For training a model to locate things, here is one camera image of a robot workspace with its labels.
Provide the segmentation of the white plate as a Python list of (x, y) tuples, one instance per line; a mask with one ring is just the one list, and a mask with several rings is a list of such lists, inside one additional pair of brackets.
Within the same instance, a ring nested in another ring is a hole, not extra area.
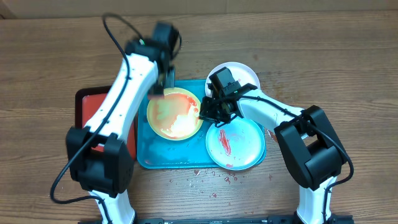
[(239, 62), (225, 62), (216, 66), (207, 76), (206, 84), (205, 84), (205, 95), (212, 97), (212, 92), (208, 88), (208, 84), (211, 83), (210, 75), (214, 74), (218, 70), (222, 68), (228, 68), (235, 80), (239, 82), (241, 86), (250, 83), (256, 85), (258, 89), (261, 88), (260, 81), (256, 75), (256, 73), (247, 65)]

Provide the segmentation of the light blue plate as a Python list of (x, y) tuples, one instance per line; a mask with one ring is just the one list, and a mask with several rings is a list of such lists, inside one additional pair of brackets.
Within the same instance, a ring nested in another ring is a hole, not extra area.
[(245, 170), (266, 155), (264, 128), (245, 118), (236, 118), (220, 128), (213, 124), (205, 146), (215, 164), (228, 170)]

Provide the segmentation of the yellow-green plate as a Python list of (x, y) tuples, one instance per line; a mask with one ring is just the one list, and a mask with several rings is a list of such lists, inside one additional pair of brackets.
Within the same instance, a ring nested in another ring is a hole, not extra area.
[(160, 137), (181, 141), (192, 137), (201, 128), (201, 102), (183, 88), (166, 88), (164, 96), (149, 100), (146, 112), (152, 130)]

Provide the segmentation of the red sponge with dark back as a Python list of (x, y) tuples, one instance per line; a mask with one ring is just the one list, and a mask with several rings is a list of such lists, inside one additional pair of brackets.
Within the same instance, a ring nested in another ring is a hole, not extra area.
[(155, 94), (155, 93), (148, 93), (147, 94), (148, 100), (163, 100), (164, 94)]

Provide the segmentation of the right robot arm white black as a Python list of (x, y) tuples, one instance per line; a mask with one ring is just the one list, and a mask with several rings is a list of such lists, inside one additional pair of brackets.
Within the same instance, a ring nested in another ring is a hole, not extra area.
[(273, 130), (285, 166), (300, 186), (294, 223), (338, 223), (330, 210), (331, 192), (352, 178), (354, 167), (325, 112), (315, 105), (286, 105), (252, 84), (203, 97), (201, 119), (220, 128), (237, 117)]

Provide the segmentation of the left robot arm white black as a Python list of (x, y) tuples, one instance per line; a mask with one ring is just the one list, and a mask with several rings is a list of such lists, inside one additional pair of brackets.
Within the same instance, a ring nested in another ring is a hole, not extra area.
[(106, 98), (82, 128), (67, 132), (68, 163), (59, 173), (88, 191), (99, 206), (103, 223), (134, 223), (136, 213), (127, 193), (134, 160), (127, 139), (146, 94), (162, 95), (170, 61), (181, 48), (181, 37), (133, 40), (121, 51), (123, 62)]

